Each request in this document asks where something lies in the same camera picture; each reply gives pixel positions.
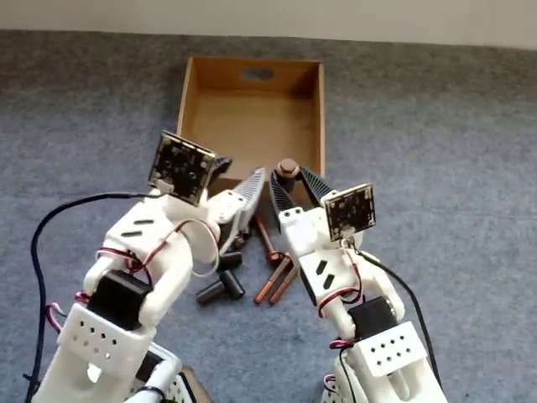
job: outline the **circuit board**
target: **circuit board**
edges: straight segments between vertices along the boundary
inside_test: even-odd
[[[332,242],[368,229],[376,222],[373,185],[339,192],[326,200],[325,209]]]
[[[163,132],[149,174],[149,185],[197,207],[216,156],[209,149]]]

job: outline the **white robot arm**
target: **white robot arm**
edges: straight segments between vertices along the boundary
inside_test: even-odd
[[[163,139],[191,147],[182,139]],[[88,300],[70,309],[33,403],[192,401],[181,387],[179,359],[153,343],[156,326],[195,274],[193,260],[215,262],[216,268],[220,252],[248,224],[264,169],[210,199],[206,183],[196,203],[147,197],[110,228],[84,279]],[[157,187],[170,192],[167,183]],[[138,266],[127,265],[133,261]],[[133,275],[141,269],[150,282]]]
[[[309,211],[294,204],[275,172],[270,190],[287,252],[319,316],[339,335],[321,401],[446,402],[412,322],[402,322],[404,304],[389,277],[358,249],[363,230],[375,223],[371,185],[333,191],[305,168],[297,180],[316,206]]]

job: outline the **gray carpet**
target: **gray carpet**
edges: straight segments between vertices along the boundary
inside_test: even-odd
[[[0,401],[22,401],[32,363],[37,222],[78,196],[146,190],[192,54],[324,61],[328,178],[374,182],[378,225],[364,246],[419,296],[449,401],[537,401],[537,53],[13,32],[0,32]],[[50,301],[70,305],[130,204],[98,202],[50,224],[40,248]],[[157,341],[216,402],[314,402],[333,329],[299,281],[275,308],[254,306],[269,273],[257,240],[245,260],[246,298],[199,308],[193,280]],[[44,365],[54,351],[48,328]]]

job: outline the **open box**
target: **open box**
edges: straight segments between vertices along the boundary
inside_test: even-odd
[[[283,158],[324,176],[323,84],[316,61],[191,57],[177,135],[233,157],[214,191],[233,188],[259,166],[269,173]],[[298,186],[294,197],[307,200]]]

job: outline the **box handle hole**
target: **box handle hole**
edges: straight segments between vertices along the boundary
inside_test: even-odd
[[[266,67],[245,67],[241,78],[247,81],[269,81],[274,77],[274,70]]]

